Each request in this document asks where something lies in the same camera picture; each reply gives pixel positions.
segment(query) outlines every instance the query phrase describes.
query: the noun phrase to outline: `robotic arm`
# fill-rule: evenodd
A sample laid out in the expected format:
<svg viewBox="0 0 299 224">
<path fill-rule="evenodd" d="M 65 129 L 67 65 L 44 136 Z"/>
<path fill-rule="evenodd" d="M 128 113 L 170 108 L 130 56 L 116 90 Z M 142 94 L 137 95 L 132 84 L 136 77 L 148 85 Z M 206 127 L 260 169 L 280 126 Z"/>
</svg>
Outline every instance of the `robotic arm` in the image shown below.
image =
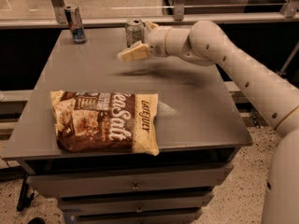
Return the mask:
<svg viewBox="0 0 299 224">
<path fill-rule="evenodd" d="M 235 46 L 212 21 L 199 21 L 191 29 L 154 27 L 147 44 L 137 44 L 119 54 L 119 58 L 137 60 L 149 53 L 177 56 L 199 65 L 221 66 L 282 137 L 267 179 L 262 224 L 299 223 L 298 89 Z"/>
</svg>

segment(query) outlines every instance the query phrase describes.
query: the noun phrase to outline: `gray tabletop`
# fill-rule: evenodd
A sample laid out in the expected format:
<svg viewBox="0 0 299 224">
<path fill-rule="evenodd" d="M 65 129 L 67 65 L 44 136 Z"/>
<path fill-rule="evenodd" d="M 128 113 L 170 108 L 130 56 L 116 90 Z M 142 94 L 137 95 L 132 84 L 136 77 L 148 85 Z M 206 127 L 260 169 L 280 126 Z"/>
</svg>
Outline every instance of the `gray tabletop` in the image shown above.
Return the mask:
<svg viewBox="0 0 299 224">
<path fill-rule="evenodd" d="M 251 143 L 221 76 L 212 65 L 201 67 L 175 57 L 122 63 L 122 28 L 86 30 L 88 42 L 73 43 L 62 31 L 7 142 L 3 159 L 81 157 L 57 147 L 50 91 L 99 91 L 159 94 L 155 119 L 160 151 L 245 146 Z"/>
</svg>

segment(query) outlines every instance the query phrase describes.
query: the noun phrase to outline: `drawer knob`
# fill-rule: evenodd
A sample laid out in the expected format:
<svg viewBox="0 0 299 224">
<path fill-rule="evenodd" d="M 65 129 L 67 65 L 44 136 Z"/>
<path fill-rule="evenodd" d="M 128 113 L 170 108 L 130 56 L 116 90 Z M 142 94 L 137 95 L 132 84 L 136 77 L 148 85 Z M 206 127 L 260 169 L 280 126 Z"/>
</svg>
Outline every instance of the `drawer knob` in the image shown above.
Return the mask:
<svg viewBox="0 0 299 224">
<path fill-rule="evenodd" d="M 135 182 L 134 185 L 131 187 L 132 191 L 139 191 L 140 187 L 138 186 L 138 184 Z"/>
<path fill-rule="evenodd" d="M 136 210 L 136 212 L 137 213 L 143 213 L 143 210 L 140 207 L 138 207 L 137 210 Z"/>
</svg>

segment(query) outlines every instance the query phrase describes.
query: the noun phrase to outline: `desk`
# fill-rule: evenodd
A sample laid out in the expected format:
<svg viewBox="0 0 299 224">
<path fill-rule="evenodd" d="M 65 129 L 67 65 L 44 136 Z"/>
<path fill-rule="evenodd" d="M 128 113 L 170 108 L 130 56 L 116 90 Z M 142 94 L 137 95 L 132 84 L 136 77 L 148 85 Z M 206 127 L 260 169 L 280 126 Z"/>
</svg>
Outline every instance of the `desk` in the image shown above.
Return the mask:
<svg viewBox="0 0 299 224">
<path fill-rule="evenodd" d="M 27 183 L 78 223 L 193 221 L 251 144 L 221 76 L 178 58 L 122 63 L 121 28 L 86 30 L 75 45 L 62 31 L 2 159 L 18 161 Z M 160 154 L 67 153 L 57 147 L 50 91 L 158 92 Z"/>
</svg>

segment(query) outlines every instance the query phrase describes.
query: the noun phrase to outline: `soda can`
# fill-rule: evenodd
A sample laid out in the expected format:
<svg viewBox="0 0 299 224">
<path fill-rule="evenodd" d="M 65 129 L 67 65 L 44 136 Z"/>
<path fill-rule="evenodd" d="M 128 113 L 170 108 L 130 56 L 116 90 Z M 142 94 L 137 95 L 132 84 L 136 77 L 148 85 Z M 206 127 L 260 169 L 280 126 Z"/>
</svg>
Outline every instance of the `soda can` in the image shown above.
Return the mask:
<svg viewBox="0 0 299 224">
<path fill-rule="evenodd" d="M 141 19 L 128 19 L 125 23 L 127 47 L 130 48 L 136 41 L 144 40 L 144 24 Z"/>
<path fill-rule="evenodd" d="M 84 33 L 84 27 L 78 7 L 66 6 L 64 8 L 64 12 L 68 22 L 69 30 L 73 35 L 74 42 L 78 44 L 85 43 L 87 39 Z"/>
</svg>

